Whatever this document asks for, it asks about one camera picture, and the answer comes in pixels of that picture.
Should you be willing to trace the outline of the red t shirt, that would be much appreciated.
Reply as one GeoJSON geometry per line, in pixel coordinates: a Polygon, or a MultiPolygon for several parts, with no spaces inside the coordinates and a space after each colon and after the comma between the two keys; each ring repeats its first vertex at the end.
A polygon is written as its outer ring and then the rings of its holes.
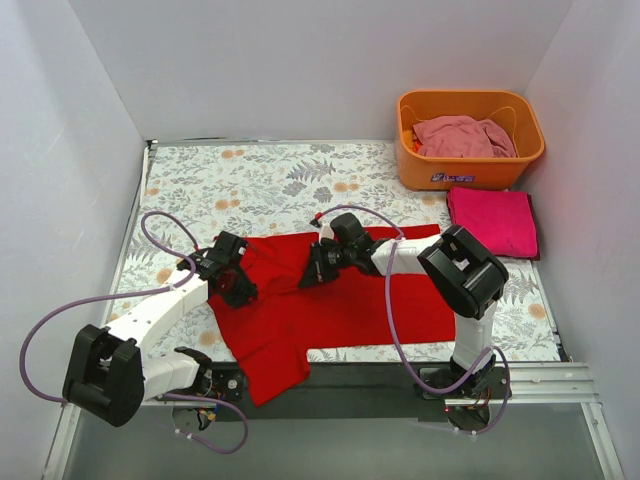
{"type": "MultiPolygon", "coordinates": [[[[384,277],[342,270],[333,282],[298,288],[316,232],[248,238],[241,262],[257,300],[233,309],[208,303],[222,339],[249,380],[258,407],[310,375],[310,349],[392,345],[384,277]]],[[[453,341],[454,314],[425,275],[393,275],[394,324],[401,344],[453,341]]]]}

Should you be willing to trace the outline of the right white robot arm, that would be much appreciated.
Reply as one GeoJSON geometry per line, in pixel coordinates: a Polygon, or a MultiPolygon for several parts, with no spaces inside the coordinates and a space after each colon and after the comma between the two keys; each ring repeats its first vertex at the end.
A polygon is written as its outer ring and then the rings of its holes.
{"type": "Polygon", "coordinates": [[[354,267],[384,279],[387,322],[401,362],[416,384],[435,397],[471,396],[487,389],[486,376],[495,365],[493,315],[509,275],[503,264],[469,231],[454,225],[443,233],[408,239],[401,230],[394,238],[373,238],[351,213],[320,229],[310,246],[300,288],[327,284],[339,272],[354,267]],[[392,311],[391,277],[425,275],[454,312],[454,350],[447,368],[422,378],[410,366],[396,331],[392,311]]]}

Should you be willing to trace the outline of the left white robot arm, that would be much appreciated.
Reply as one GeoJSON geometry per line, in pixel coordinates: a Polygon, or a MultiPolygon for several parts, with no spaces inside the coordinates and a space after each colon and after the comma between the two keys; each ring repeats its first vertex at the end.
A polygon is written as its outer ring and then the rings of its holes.
{"type": "Polygon", "coordinates": [[[240,373],[215,366],[204,353],[177,347],[158,358],[150,350],[189,312],[217,297],[239,308],[257,297],[241,267],[247,240],[221,232],[169,276],[167,291],[152,295],[103,328],[87,325],[76,335],[62,397],[112,426],[126,424],[146,401],[166,394],[237,402],[240,373]]]}

